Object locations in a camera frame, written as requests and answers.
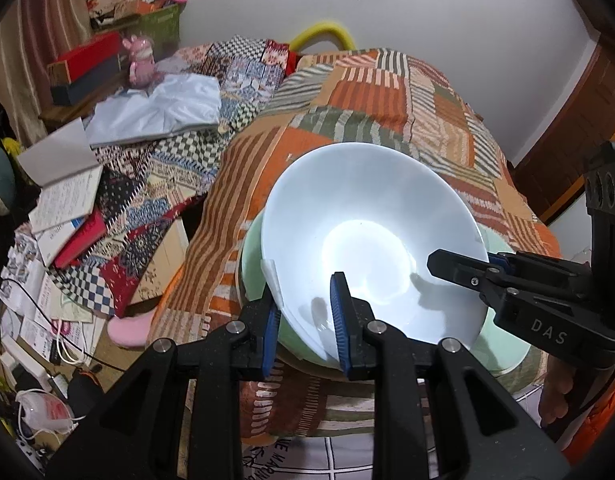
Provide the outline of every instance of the green plate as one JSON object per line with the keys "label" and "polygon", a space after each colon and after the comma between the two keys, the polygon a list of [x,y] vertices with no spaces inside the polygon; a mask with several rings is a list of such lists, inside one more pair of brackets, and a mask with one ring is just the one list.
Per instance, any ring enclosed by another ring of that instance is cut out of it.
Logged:
{"label": "green plate", "polygon": [[[245,240],[242,244],[241,253],[241,276],[245,295],[249,301],[258,300],[265,288],[265,277],[260,270],[260,227],[263,220],[263,211],[258,213]],[[478,224],[478,228],[483,236],[483,241],[487,251],[490,253],[512,253],[513,250],[508,246],[503,238],[494,230]],[[339,368],[338,362],[334,359],[324,361],[309,347],[303,343],[300,337],[289,326],[283,317],[280,319],[278,329],[278,342],[296,357],[309,361],[313,364],[328,368]],[[507,373],[518,366],[525,358],[529,344],[501,330],[494,325],[494,310],[488,309],[485,323],[481,333],[471,348],[472,354],[485,366],[492,374],[500,375]]]}

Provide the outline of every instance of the patchwork tablecloth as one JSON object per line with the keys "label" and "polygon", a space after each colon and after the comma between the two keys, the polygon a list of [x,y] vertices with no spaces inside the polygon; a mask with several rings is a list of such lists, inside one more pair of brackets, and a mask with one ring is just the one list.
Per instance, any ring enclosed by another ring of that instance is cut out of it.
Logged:
{"label": "patchwork tablecloth", "polygon": [[[236,261],[252,220],[292,161],[331,142],[406,153],[443,177],[510,246],[558,255],[555,238],[513,187],[494,138],[441,72],[387,49],[306,56],[298,68],[225,151],[182,277],[159,306],[150,340],[194,341],[238,316]],[[544,364],[531,349],[502,382],[518,391]],[[241,413],[246,438],[371,431],[373,386],[310,376],[277,360],[269,381],[242,384]]]}
{"label": "patchwork tablecloth", "polygon": [[235,36],[183,48],[170,66],[215,76],[222,107],[217,128],[95,150],[104,173],[96,204],[108,232],[79,261],[50,269],[73,301],[123,316],[167,229],[216,179],[223,150],[256,117],[283,80],[287,45]]}

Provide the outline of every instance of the screw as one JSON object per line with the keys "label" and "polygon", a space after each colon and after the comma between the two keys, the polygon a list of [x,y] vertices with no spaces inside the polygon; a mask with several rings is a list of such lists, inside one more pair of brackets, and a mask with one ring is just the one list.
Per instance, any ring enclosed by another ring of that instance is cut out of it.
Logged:
{"label": "screw", "polygon": [[236,321],[230,321],[225,325],[225,330],[227,330],[230,334],[239,334],[243,330],[245,330],[245,323],[240,319]]}
{"label": "screw", "polygon": [[461,342],[453,337],[446,337],[443,341],[441,341],[441,346],[443,346],[443,348],[448,352],[455,354],[461,349]]}
{"label": "screw", "polygon": [[157,339],[156,341],[154,341],[152,348],[154,348],[154,350],[159,352],[159,354],[164,354],[170,348],[172,348],[172,340],[167,339],[166,337],[161,337],[160,339]]}
{"label": "screw", "polygon": [[387,330],[387,325],[377,319],[367,323],[367,329],[375,334],[382,334]]}

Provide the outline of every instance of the striped fabric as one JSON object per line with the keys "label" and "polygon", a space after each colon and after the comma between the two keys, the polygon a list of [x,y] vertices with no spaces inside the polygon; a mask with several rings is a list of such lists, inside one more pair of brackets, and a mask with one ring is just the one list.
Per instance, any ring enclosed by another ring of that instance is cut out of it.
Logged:
{"label": "striped fabric", "polygon": [[[514,189],[498,145],[441,72],[387,49],[305,56],[225,151],[182,277],[159,305],[150,340],[188,342],[237,317],[239,250],[277,178],[303,153],[353,141],[420,160],[510,246],[558,256],[554,237]],[[372,384],[316,377],[289,362],[277,359],[266,382],[242,384],[243,437],[372,430]],[[544,368],[544,354],[532,349],[501,382],[518,391]]]}

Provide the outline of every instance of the striped curtain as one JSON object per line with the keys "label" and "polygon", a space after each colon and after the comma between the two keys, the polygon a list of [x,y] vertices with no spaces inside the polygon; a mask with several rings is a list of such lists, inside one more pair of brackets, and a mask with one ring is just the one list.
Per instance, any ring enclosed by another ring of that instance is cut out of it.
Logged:
{"label": "striped curtain", "polygon": [[85,0],[16,0],[0,23],[0,102],[18,140],[47,135],[38,118],[52,104],[46,66],[92,35]]}

